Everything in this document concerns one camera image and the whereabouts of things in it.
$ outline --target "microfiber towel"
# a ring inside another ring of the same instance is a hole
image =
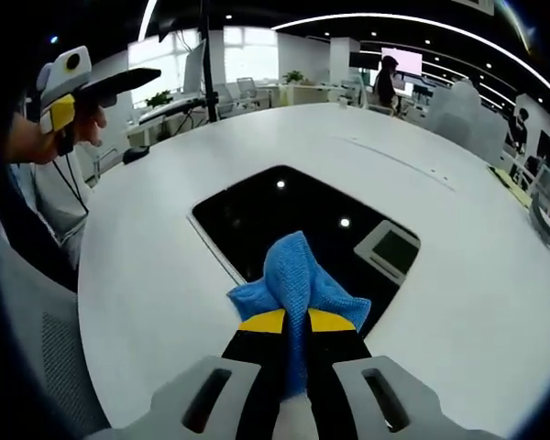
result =
[[[287,312],[290,353],[286,397],[305,391],[304,325],[308,307],[339,314],[357,330],[370,309],[370,300],[350,296],[322,269],[301,231],[285,236],[269,249],[263,278],[235,287],[228,296],[243,321],[280,308]]]

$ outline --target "person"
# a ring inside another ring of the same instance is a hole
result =
[[[395,109],[395,89],[392,78],[397,71],[399,63],[393,57],[387,55],[381,60],[381,70],[373,87],[373,104]]]
[[[104,111],[79,113],[73,120],[75,143],[99,144],[99,129],[105,126]],[[14,113],[0,166],[0,234],[29,264],[60,285],[77,292],[77,267],[68,260],[49,223],[33,202],[25,184],[28,164],[47,164],[58,157],[60,136],[44,135],[38,124]]]
[[[505,143],[512,147],[520,156],[525,154],[525,144],[528,139],[528,129],[525,126],[525,121],[529,117],[530,114],[528,111],[525,108],[521,108],[518,115],[512,116],[509,120]],[[517,165],[513,163],[510,170],[511,178],[517,180],[519,174]]]

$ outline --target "ceiling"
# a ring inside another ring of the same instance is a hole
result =
[[[528,53],[511,21],[495,9],[488,16],[476,9],[453,0],[345,0],[341,5],[317,5],[320,2],[301,0],[210,0],[210,28],[228,26],[258,26],[271,28],[290,21],[331,14],[376,12],[422,17],[445,23],[477,34],[505,48],[526,61],[550,82],[550,2],[532,0],[507,0],[516,13],[526,19],[525,26],[534,29],[531,52]],[[87,2],[75,22],[65,29],[53,29],[60,36],[56,48],[86,44],[93,60],[98,61],[126,48],[128,42],[138,37],[138,31],[147,0],[91,0]],[[193,28],[198,25],[199,1],[159,0],[148,35],[160,28]],[[409,21],[387,18],[343,18],[318,21],[281,32],[300,36],[324,38],[351,37],[361,42],[362,50],[377,51],[388,45],[398,48],[415,48],[424,55],[425,61],[434,62],[466,75],[483,74],[485,84],[514,101],[516,94],[528,93],[533,98],[542,98],[550,112],[550,91],[517,63],[495,49],[472,38],[459,35],[440,27],[432,27]],[[424,42],[429,39],[430,45]],[[424,70],[450,79],[458,77],[451,72],[425,65]],[[497,103],[505,103],[489,90],[481,90]]]

